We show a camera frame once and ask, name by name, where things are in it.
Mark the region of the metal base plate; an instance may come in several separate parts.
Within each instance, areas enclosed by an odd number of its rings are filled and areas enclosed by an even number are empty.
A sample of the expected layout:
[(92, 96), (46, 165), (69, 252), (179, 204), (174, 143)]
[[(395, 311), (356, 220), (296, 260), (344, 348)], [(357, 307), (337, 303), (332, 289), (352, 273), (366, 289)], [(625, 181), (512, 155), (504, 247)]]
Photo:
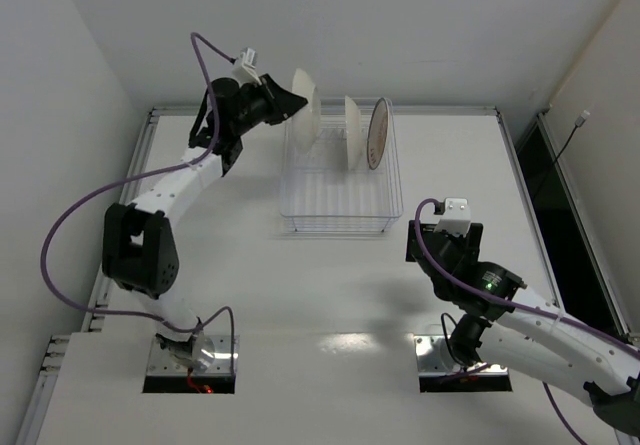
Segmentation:
[(467, 372), (480, 376), (507, 376), (508, 369), (500, 365), (476, 362), (473, 366), (461, 366), (450, 357), (445, 338), (441, 333), (415, 335), (414, 350), (420, 377), (444, 378)]
[(178, 377), (191, 371), (196, 377), (226, 378), (237, 372), (238, 343), (222, 335), (200, 335), (187, 342), (155, 338), (146, 365), (148, 377)]

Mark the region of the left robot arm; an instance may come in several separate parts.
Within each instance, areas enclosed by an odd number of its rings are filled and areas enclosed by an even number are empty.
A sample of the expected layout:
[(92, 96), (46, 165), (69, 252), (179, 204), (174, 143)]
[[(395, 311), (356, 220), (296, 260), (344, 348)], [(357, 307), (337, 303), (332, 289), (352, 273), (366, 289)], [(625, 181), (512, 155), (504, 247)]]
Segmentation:
[(204, 190), (230, 171), (243, 150), (244, 134), (261, 123), (283, 123), (312, 102), (309, 94), (290, 92), (269, 75), (244, 84), (214, 80), (179, 164), (148, 191), (105, 213), (104, 275), (136, 297), (156, 323), (160, 347), (188, 366), (205, 341), (204, 325), (178, 293), (173, 227)]

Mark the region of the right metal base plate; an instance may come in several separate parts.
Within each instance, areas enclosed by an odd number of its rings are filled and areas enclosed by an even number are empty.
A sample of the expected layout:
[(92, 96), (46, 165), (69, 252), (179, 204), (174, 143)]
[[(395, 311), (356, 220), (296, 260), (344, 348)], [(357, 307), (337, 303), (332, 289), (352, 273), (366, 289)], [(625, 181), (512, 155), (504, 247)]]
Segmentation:
[(450, 357), (445, 338), (441, 333), (415, 335), (414, 350), (420, 377), (444, 378), (467, 372), (480, 376), (507, 376), (508, 369), (500, 365), (476, 362), (473, 366), (461, 366)]

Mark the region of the small floral plate orange rim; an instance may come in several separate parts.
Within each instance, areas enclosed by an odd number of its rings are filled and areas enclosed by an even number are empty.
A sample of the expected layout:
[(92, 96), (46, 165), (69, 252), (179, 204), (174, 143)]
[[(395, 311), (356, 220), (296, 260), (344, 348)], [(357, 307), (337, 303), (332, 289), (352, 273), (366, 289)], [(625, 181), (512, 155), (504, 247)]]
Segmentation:
[(308, 153), (319, 133), (321, 99), (315, 82), (303, 69), (295, 71), (292, 92), (307, 100), (307, 104), (292, 118), (293, 138), (300, 154)]

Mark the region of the white plate orange sunburst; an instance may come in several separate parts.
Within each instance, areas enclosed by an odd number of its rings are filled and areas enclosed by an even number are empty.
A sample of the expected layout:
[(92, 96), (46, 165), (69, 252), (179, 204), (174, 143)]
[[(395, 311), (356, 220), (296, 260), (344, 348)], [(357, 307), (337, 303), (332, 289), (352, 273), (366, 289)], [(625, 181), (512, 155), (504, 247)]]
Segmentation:
[(376, 170), (382, 162), (391, 121), (390, 102), (380, 98), (372, 111), (366, 140), (366, 157), (370, 170)]

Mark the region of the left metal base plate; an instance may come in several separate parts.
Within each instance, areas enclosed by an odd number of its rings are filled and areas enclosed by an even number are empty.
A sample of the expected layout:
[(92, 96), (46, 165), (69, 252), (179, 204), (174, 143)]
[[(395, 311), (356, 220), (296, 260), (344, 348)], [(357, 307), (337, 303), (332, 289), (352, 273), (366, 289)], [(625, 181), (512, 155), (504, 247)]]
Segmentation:
[(187, 342), (155, 338), (146, 365), (148, 377), (178, 377), (191, 371), (196, 377), (226, 378), (237, 372), (238, 343), (222, 335), (200, 335)]

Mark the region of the large floral plate orange rim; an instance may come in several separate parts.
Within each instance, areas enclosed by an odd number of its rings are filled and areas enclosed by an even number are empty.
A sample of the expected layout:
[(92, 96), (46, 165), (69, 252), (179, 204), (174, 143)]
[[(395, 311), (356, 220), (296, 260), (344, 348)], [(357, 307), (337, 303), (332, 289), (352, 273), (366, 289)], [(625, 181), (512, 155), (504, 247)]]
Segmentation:
[(346, 147), (348, 169), (357, 167), (362, 155), (363, 138), (361, 132), (361, 111), (356, 102), (349, 96), (344, 97)]

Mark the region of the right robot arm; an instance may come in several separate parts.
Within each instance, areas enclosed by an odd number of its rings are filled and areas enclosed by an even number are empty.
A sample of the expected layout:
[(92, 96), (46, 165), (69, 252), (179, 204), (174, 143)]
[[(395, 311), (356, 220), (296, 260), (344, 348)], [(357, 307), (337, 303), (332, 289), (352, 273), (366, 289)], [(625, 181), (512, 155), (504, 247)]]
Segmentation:
[(514, 272), (479, 258), (483, 227), (468, 219), (410, 221), (406, 259), (442, 301), (462, 310), (438, 344), (441, 371), (500, 365), (563, 390), (608, 426), (639, 434), (639, 351), (540, 296)]

